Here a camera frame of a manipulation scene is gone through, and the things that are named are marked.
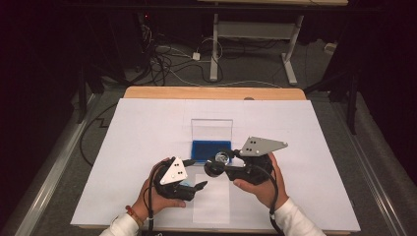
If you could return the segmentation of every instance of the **person's left hand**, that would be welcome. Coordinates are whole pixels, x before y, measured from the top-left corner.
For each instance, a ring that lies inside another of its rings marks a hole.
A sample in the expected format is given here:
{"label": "person's left hand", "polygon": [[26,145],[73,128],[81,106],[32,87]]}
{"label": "person's left hand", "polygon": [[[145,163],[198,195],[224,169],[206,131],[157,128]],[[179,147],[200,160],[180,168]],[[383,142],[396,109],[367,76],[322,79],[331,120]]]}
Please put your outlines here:
{"label": "person's left hand", "polygon": [[[163,209],[167,207],[185,207],[186,206],[185,202],[182,200],[164,198],[163,196],[157,193],[154,187],[151,190],[152,190],[151,201],[152,201],[153,215],[156,215],[157,213],[159,213],[160,211],[162,211]],[[147,209],[147,206],[149,205],[148,191],[150,191],[149,190],[149,178],[145,181],[144,185],[142,186],[138,199],[132,205],[132,210],[135,212],[135,214],[139,217],[139,219],[142,222],[144,222],[149,216],[148,209]]]}

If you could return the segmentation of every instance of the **hand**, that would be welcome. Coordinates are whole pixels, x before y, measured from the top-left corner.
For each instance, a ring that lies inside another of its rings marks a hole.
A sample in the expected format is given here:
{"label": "hand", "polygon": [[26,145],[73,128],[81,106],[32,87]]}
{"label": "hand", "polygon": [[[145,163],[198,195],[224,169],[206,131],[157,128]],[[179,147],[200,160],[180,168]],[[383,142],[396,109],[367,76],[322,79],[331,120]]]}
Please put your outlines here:
{"label": "hand", "polygon": [[152,191],[151,195],[152,195],[152,210],[153,210],[153,214],[157,214],[160,211],[162,211],[163,209],[167,208],[167,207],[185,207],[186,204],[184,201],[182,200],[174,200],[174,199],[166,199],[163,196],[159,195],[156,192],[156,189],[153,187],[151,190],[149,189],[149,178],[145,181],[144,185],[141,188],[141,192],[139,193],[138,199],[136,200],[136,202],[132,205],[132,210],[135,212],[135,214],[139,217],[139,219],[144,222],[148,216],[148,209],[145,205],[145,203],[147,203],[147,205],[149,205],[148,203],[148,197],[149,197],[149,193],[148,191]]}
{"label": "hand", "polygon": [[[281,170],[279,169],[278,164],[276,163],[275,156],[273,155],[273,153],[269,153],[268,156],[272,161],[272,166],[276,174],[275,181],[278,185],[278,200],[276,201],[276,204],[274,206],[274,209],[277,210],[283,204],[285,204],[289,197],[285,192],[284,180],[282,178]],[[258,198],[258,200],[266,207],[271,207],[273,196],[275,194],[275,189],[270,180],[266,180],[264,183],[260,185],[253,185],[242,179],[235,179],[233,181],[233,184],[242,189],[243,191],[254,194]]]}

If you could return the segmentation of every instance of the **white sleeve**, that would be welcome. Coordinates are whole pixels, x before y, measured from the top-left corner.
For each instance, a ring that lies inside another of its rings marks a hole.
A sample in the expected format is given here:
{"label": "white sleeve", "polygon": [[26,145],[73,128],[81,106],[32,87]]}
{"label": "white sleeve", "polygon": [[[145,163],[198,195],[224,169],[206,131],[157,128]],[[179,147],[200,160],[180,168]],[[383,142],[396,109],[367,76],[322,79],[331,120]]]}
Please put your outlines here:
{"label": "white sleeve", "polygon": [[110,226],[100,236],[136,236],[138,235],[138,223],[128,213],[117,216]]}
{"label": "white sleeve", "polygon": [[274,213],[276,224],[285,236],[316,236],[325,235],[297,205],[288,199],[284,205]]}

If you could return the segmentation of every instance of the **person's right hand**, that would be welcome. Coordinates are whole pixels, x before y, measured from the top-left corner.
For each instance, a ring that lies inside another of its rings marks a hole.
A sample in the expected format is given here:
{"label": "person's right hand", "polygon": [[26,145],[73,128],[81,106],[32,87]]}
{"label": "person's right hand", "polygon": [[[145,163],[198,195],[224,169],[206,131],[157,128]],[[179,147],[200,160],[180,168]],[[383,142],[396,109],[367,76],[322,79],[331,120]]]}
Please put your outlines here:
{"label": "person's right hand", "polygon": [[[285,185],[284,180],[282,178],[281,170],[279,169],[278,164],[276,163],[275,156],[273,153],[268,154],[270,160],[272,161],[272,166],[275,171],[276,175],[276,184],[278,185],[278,200],[276,201],[274,209],[277,210],[280,208],[285,202],[288,200],[288,196],[285,192]],[[270,208],[273,196],[275,194],[275,189],[273,187],[273,184],[270,180],[266,180],[264,183],[260,185],[253,185],[251,183],[248,183],[242,179],[235,179],[233,181],[233,184],[242,189],[243,191],[246,191],[248,193],[254,194],[258,200],[265,205],[266,207]]]}

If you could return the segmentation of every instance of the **dark background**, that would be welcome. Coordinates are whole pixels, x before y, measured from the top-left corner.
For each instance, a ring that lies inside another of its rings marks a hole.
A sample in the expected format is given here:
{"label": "dark background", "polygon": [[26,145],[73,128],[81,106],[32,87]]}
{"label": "dark background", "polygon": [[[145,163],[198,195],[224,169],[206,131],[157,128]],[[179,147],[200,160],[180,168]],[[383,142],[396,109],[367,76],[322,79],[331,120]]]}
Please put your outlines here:
{"label": "dark background", "polygon": [[[306,17],[299,39],[302,43],[317,38],[334,42],[343,33],[346,40],[340,42],[327,74],[361,59],[359,89],[394,154],[417,182],[414,172],[417,22],[409,7],[411,1],[387,2],[386,14],[376,18],[356,17],[348,28],[339,27],[345,23],[344,16],[334,21],[325,21],[324,16]],[[0,227],[3,227],[72,115],[71,99],[78,88],[81,67],[85,68],[90,86],[99,90],[98,78],[103,71],[97,71],[97,67],[123,79],[124,67],[144,63],[146,57],[132,57],[141,51],[138,40],[120,41],[141,35],[135,31],[132,14],[90,13],[86,17],[83,12],[61,9],[54,1],[3,1],[1,5]],[[211,31],[208,16],[172,14],[151,16],[155,27],[173,38],[188,33],[187,38],[178,40],[197,43],[202,34]],[[239,18],[233,14],[229,17]],[[340,86],[343,84],[336,83],[328,89]]]}

